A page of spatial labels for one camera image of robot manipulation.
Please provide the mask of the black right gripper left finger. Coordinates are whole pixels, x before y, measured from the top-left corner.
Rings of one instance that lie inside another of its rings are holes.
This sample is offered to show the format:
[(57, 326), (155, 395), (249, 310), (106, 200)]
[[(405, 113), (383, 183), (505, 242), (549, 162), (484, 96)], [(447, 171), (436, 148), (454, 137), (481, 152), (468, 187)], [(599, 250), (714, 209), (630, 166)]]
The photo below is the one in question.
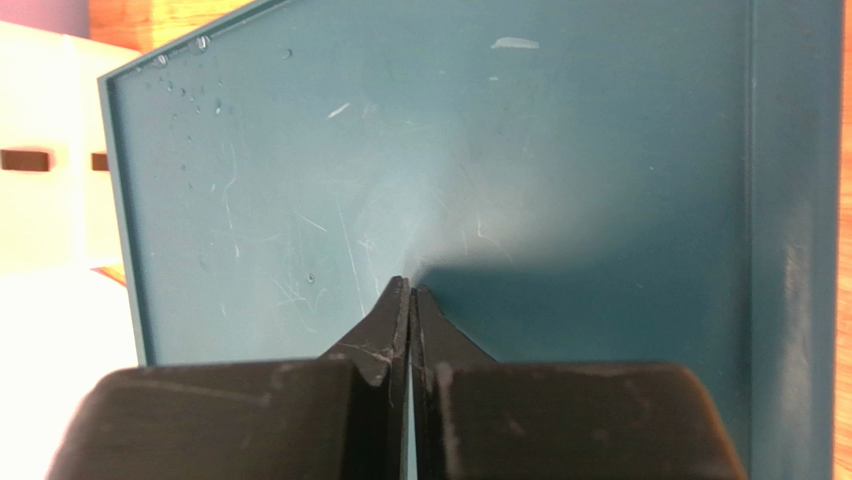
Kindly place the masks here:
[(410, 286), (314, 359), (123, 369), (73, 416), (51, 479), (403, 479)]

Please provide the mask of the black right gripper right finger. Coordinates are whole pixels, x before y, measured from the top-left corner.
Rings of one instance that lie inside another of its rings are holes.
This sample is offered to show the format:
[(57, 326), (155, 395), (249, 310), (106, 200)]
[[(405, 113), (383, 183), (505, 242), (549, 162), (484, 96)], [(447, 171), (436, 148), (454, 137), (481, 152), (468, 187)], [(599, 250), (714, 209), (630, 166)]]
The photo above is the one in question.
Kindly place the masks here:
[(409, 314), (422, 479), (743, 479), (713, 399), (669, 362), (501, 363), (425, 286)]

